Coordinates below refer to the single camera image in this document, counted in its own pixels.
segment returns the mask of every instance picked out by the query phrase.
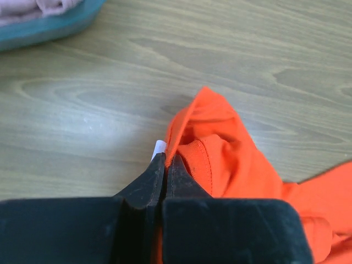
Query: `wooden table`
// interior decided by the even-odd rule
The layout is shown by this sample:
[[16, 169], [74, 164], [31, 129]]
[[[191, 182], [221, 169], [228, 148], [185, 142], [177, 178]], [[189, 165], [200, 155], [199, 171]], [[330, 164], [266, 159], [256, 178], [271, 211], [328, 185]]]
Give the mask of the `wooden table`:
[[0, 199], [113, 195], [207, 85], [285, 180], [352, 158], [350, 0], [108, 0], [0, 54]]

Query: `orange shirt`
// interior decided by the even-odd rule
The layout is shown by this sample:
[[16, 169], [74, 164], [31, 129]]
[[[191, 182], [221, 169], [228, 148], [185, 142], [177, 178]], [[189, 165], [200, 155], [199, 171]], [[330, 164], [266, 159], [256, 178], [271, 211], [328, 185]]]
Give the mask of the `orange shirt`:
[[178, 152], [213, 197], [285, 200], [301, 217], [315, 263], [352, 263], [352, 161], [283, 183], [231, 105], [206, 87], [174, 117], [165, 142], [166, 167]]

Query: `folded clothing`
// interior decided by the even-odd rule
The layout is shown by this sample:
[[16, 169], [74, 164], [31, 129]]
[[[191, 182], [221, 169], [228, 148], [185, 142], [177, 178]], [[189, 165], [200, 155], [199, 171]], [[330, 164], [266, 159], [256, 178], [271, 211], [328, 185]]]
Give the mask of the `folded clothing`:
[[0, 26], [61, 15], [83, 0], [0, 0]]
[[300, 184], [282, 182], [239, 115], [206, 87], [174, 117], [165, 142], [166, 167], [177, 152], [213, 197], [290, 203], [300, 215], [315, 263], [352, 263], [352, 161]]

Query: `white tag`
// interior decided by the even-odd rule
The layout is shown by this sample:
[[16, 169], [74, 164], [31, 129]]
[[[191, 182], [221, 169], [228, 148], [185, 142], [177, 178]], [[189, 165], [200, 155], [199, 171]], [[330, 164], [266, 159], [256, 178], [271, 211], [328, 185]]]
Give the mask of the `white tag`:
[[164, 142], [162, 140], [157, 140], [155, 143], [155, 148], [154, 148], [152, 160], [154, 159], [155, 155], [157, 155], [158, 153], [165, 152], [165, 149], [166, 149], [166, 142]]

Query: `orange fabric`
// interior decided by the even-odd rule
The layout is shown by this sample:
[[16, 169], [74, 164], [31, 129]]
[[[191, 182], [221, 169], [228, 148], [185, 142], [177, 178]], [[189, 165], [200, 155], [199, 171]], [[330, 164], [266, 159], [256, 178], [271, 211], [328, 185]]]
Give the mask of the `orange fabric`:
[[352, 263], [352, 162], [283, 183], [226, 99], [203, 88], [169, 125], [166, 167], [180, 153], [213, 197], [275, 198], [299, 213], [315, 263]]

